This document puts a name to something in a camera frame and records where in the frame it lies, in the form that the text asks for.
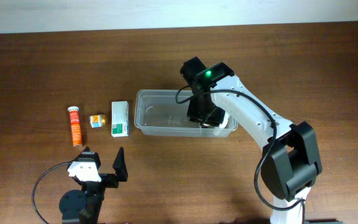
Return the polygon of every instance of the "item on table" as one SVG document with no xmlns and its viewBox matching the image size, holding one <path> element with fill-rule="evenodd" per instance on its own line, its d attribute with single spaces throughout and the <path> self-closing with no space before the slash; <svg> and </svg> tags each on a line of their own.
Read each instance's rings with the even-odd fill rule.
<svg viewBox="0 0 358 224">
<path fill-rule="evenodd" d="M 113 137 L 128 136 L 128 102 L 111 103 L 111 135 Z"/>
<path fill-rule="evenodd" d="M 80 126 L 80 116 L 78 114 L 78 111 L 80 109 L 77 106 L 71 106 L 67 110 L 70 113 L 71 136 L 73 137 L 73 147 L 81 147 L 82 146 L 81 126 Z"/>
<path fill-rule="evenodd" d="M 92 115 L 89 117 L 92 128 L 100 128 L 107 124 L 107 116 L 105 114 Z"/>
</svg>

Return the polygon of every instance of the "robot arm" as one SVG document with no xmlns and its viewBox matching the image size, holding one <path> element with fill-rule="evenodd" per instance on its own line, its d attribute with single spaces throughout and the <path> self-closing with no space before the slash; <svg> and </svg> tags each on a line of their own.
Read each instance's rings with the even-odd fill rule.
<svg viewBox="0 0 358 224">
<path fill-rule="evenodd" d="M 244 93 L 263 106 L 274 118 L 277 127 L 276 141 L 261 170 L 265 185 L 274 195 L 273 205 L 289 207 L 300 198 L 306 199 L 322 170 L 313 128 L 306 122 L 294 125 L 276 114 L 246 89 L 224 63 L 206 68 L 195 57 L 184 63 L 181 74 L 193 94 L 198 95 L 190 101 L 188 109 L 188 117 L 192 121 L 204 126 L 219 126 L 225 123 L 228 113 L 255 139 L 265 155 L 273 136 L 271 121 L 255 103 L 233 92 Z M 287 153 L 287 147 L 293 147 L 293 150 Z M 301 223 L 301 219 L 300 203 L 291 210 L 274 210 L 270 217 L 271 223 Z"/>
</svg>

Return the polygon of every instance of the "plastic bin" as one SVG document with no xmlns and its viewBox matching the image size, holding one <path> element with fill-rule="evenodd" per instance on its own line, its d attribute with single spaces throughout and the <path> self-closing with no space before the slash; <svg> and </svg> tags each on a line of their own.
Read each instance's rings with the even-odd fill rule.
<svg viewBox="0 0 358 224">
<path fill-rule="evenodd" d="M 201 128 L 199 123 L 187 118 L 190 102 L 176 104 L 177 90 L 141 90 L 137 93 L 135 108 L 135 126 L 146 135 L 154 136 L 187 136 L 224 138 L 238 128 L 233 117 L 225 128 Z M 178 97 L 184 100 L 192 96 L 192 92 L 184 90 Z"/>
</svg>

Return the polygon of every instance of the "white cap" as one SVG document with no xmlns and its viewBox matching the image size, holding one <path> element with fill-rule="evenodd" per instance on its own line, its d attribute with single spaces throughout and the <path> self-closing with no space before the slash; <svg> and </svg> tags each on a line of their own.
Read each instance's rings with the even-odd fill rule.
<svg viewBox="0 0 358 224">
<path fill-rule="evenodd" d="M 69 108 L 67 108 L 68 112 L 70 111 L 79 111 L 80 109 L 77 106 L 71 106 Z"/>
</svg>

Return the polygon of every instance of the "brown tabletop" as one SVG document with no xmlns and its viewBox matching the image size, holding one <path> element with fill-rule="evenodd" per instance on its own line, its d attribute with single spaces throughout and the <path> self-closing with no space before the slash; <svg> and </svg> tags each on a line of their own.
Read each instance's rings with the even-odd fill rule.
<svg viewBox="0 0 358 224">
<path fill-rule="evenodd" d="M 225 62 L 271 109 L 312 125 L 323 173 L 306 219 L 358 223 L 358 22 L 0 35 L 0 223 L 41 223 L 34 182 L 81 151 L 71 146 L 71 105 L 100 172 L 112 172 L 125 149 L 128 182 L 106 190 L 100 223 L 268 218 L 253 186 L 261 152 L 243 128 L 211 139 L 145 136 L 134 126 L 137 92 L 179 89 L 179 69 L 194 56 Z M 121 100 L 130 107 L 128 138 L 90 128 L 89 115 L 109 114 Z M 78 188 L 64 168 L 52 172 L 37 190 L 40 213 L 61 223 L 60 197 Z"/>
</svg>

